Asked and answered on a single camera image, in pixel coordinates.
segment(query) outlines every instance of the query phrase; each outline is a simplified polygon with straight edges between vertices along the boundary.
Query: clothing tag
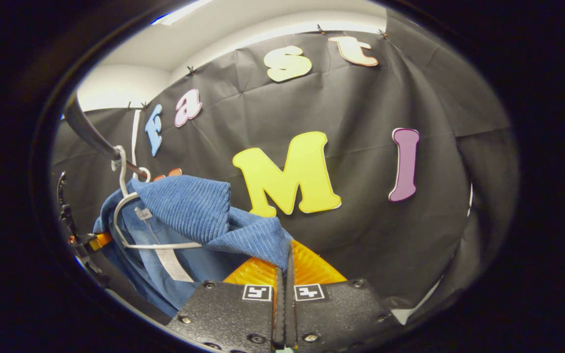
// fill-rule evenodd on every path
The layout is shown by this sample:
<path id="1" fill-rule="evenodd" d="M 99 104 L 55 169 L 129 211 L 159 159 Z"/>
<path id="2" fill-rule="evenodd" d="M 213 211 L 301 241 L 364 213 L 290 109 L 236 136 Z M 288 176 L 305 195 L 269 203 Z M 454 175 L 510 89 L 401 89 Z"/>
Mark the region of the clothing tag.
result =
<path id="1" fill-rule="evenodd" d="M 139 219 L 142 221 L 152 218 L 152 212 L 150 212 L 148 208 L 139 210 L 139 208 L 137 207 L 134 209 L 134 212 L 136 212 L 136 215 L 139 216 Z"/>
<path id="2" fill-rule="evenodd" d="M 161 264 L 174 281 L 193 282 L 193 279 L 182 268 L 173 249 L 156 249 L 155 251 Z"/>

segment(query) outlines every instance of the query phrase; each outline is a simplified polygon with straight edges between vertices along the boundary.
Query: screw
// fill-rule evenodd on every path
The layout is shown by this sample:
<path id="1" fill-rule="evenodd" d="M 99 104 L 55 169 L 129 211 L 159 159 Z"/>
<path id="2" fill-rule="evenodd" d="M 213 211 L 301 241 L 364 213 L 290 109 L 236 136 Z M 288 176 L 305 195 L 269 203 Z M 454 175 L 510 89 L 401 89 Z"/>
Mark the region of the screw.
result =
<path id="1" fill-rule="evenodd" d="M 247 337 L 247 339 L 249 339 L 250 342 L 256 343 L 256 344 L 263 344 L 266 341 L 264 336 L 257 335 L 256 333 L 254 333 L 253 335 L 249 335 Z"/>
<path id="2" fill-rule="evenodd" d="M 320 336 L 316 335 L 315 333 L 309 333 L 308 335 L 305 335 L 304 340 L 306 342 L 315 342 L 318 339 L 320 339 Z"/>
<path id="3" fill-rule="evenodd" d="M 214 343 L 204 343 L 209 347 L 213 347 L 214 349 L 219 349 L 220 351 L 222 350 L 222 347 L 218 346 L 217 344 Z"/>

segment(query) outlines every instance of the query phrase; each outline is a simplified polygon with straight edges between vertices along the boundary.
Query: foam letter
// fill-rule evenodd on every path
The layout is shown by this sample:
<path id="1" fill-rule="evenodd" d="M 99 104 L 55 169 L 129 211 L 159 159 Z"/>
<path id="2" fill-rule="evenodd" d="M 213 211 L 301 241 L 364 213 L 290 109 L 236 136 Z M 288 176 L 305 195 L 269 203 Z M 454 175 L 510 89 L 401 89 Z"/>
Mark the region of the foam letter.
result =
<path id="1" fill-rule="evenodd" d="M 302 49 L 292 45 L 270 51 L 263 58 L 265 65 L 271 67 L 267 76 L 280 82 L 307 74 L 311 70 L 311 60 L 300 54 Z"/>
<path id="2" fill-rule="evenodd" d="M 304 213 L 332 210 L 341 206 L 328 178 L 323 132 L 305 132 L 289 143 L 284 172 L 281 172 L 260 148 L 239 152 L 232 159 L 245 178 L 253 214 L 274 217 L 276 209 L 267 203 L 265 192 L 285 214 L 291 214 L 298 185 L 302 193 L 300 210 Z"/>
<path id="3" fill-rule="evenodd" d="M 369 44 L 357 41 L 355 37 L 331 37 L 328 38 L 329 42 L 336 42 L 339 46 L 339 54 L 351 63 L 356 63 L 363 66 L 376 66 L 379 61 L 371 56 L 365 56 L 363 50 L 372 49 Z"/>
<path id="4" fill-rule="evenodd" d="M 403 201 L 415 193 L 413 176 L 415 174 L 415 145 L 420 134 L 413 129 L 395 129 L 392 139 L 398 145 L 398 172 L 396 185 L 389 193 L 391 202 Z"/>
<path id="5" fill-rule="evenodd" d="M 163 138 L 158 134 L 161 132 L 161 119 L 158 117 L 161 111 L 163 111 L 163 107 L 157 104 L 148 123 L 145 124 L 145 132 L 147 132 L 148 138 L 150 138 L 150 144 L 152 145 L 152 156 L 156 155 L 158 148 L 161 147 L 161 143 L 163 142 Z"/>
<path id="6" fill-rule="evenodd" d="M 182 98 L 176 104 L 176 114 L 175 124 L 176 127 L 180 127 L 186 123 L 186 119 L 193 119 L 200 112 L 202 108 L 202 103 L 200 102 L 200 92 L 197 89 L 189 90 L 186 92 Z"/>

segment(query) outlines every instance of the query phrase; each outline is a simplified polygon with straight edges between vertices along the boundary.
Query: metal rod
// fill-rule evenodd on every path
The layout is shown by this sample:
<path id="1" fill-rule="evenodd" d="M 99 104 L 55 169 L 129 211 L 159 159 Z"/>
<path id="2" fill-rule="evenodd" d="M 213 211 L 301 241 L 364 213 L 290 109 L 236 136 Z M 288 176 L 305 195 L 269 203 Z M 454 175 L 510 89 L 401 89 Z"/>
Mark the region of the metal rod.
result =
<path id="1" fill-rule="evenodd" d="M 92 148 L 113 161 L 121 159 L 119 151 L 106 141 L 92 123 L 88 121 L 88 118 L 80 107 L 80 102 L 78 102 L 77 92 L 72 93 L 67 101 L 67 105 L 65 106 L 65 121 L 67 121 L 72 130 Z M 126 159 L 126 166 L 137 175 L 143 178 L 148 177 L 143 170 L 137 168 L 128 159 Z"/>

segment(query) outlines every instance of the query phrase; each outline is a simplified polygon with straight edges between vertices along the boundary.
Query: white wall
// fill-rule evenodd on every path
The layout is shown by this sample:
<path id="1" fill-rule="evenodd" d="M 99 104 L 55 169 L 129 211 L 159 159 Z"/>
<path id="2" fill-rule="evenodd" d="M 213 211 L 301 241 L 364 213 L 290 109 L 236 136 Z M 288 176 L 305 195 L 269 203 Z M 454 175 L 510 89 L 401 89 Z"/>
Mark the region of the white wall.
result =
<path id="1" fill-rule="evenodd" d="M 325 31 L 329 29 L 359 31 L 376 33 L 378 36 L 377 31 L 385 29 L 385 17 L 344 11 L 308 11 L 273 18 L 257 25 L 240 29 L 218 40 L 206 49 L 193 54 L 171 73 L 170 85 L 189 73 L 187 66 L 192 66 L 196 69 L 218 56 L 269 38 L 317 31 L 317 24 L 320 24 L 320 27 Z"/>
<path id="2" fill-rule="evenodd" d="M 140 107 L 168 87 L 167 71 L 135 65 L 95 67 L 78 87 L 82 110 Z"/>

